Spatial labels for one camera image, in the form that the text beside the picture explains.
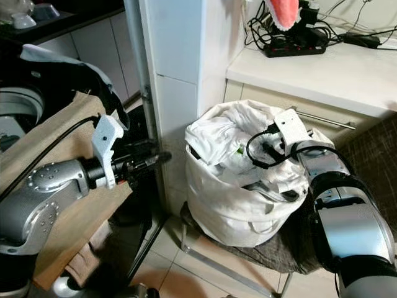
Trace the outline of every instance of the drawer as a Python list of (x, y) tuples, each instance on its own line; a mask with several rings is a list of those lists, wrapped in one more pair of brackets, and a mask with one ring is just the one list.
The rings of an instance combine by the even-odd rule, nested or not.
[(319, 129), (328, 138), (330, 138), (337, 147), (343, 145), (345, 142), (348, 142), (361, 132), (369, 129), (371, 126), (374, 126), (380, 121), (380, 119), (367, 115), (247, 84), (242, 84), (240, 90), (238, 90), (238, 83), (236, 84), (236, 82), (229, 81), (228, 85), (229, 83), (231, 88), (226, 88), (226, 95), (228, 96), (225, 99), (226, 101), (230, 101), (231, 99), (239, 97), (240, 100), (252, 99), (254, 101), (263, 102), (264, 104), (281, 107), (283, 109), (288, 109), (289, 107), (294, 106), (297, 108), (297, 111), (300, 112), (333, 120), (343, 124), (353, 124), (353, 126), (356, 127), (356, 130), (347, 129), (335, 124), (301, 116), (301, 120), (308, 130), (313, 127)]

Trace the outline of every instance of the charger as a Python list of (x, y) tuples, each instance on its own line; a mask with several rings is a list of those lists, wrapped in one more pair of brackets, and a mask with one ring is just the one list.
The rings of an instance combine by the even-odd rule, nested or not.
[(379, 38), (372, 35), (362, 35), (347, 32), (344, 34), (340, 34), (339, 37), (343, 40), (344, 43), (358, 45), (364, 48), (378, 48), (378, 46), (381, 45)]

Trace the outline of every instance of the white cup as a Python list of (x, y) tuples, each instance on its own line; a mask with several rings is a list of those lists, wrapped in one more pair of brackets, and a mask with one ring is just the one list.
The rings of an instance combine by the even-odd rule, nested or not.
[(30, 16), (24, 14), (23, 12), (13, 14), (11, 15), (11, 17), (14, 21), (14, 28), (16, 29), (25, 29), (36, 26), (35, 20), (33, 20)]

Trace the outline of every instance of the stool leg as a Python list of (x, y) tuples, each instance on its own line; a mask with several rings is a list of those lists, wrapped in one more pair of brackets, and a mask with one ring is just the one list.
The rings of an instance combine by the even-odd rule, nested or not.
[(292, 276), (293, 276), (293, 273), (288, 273), (288, 277), (287, 277), (287, 280), (285, 281), (283, 291), (281, 292), (280, 298), (284, 298), (285, 293), (287, 292), (288, 286), (291, 283)]
[(189, 247), (186, 244), (187, 237), (187, 226), (182, 222), (182, 239), (181, 239), (181, 250), (187, 253), (189, 251)]

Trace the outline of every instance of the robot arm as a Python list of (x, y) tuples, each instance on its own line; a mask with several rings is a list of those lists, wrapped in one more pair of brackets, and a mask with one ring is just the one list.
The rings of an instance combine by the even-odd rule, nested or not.
[(128, 144), (114, 157), (111, 148), (123, 135), (120, 129), (114, 119), (102, 116), (92, 138), (96, 157), (35, 169), (20, 189), (0, 202), (0, 297), (27, 295), (36, 257), (63, 210), (90, 189), (112, 188), (122, 181), (132, 186), (133, 177), (170, 159), (169, 153), (152, 155), (155, 144), (150, 141)]
[[(338, 274), (341, 297), (397, 297), (394, 239), (366, 185), (332, 144), (309, 137), (293, 109), (277, 115), (275, 125), (269, 131), (281, 133), (284, 160), (294, 158), (305, 168), (314, 198), (316, 254)], [(272, 166), (251, 159), (263, 168)]]

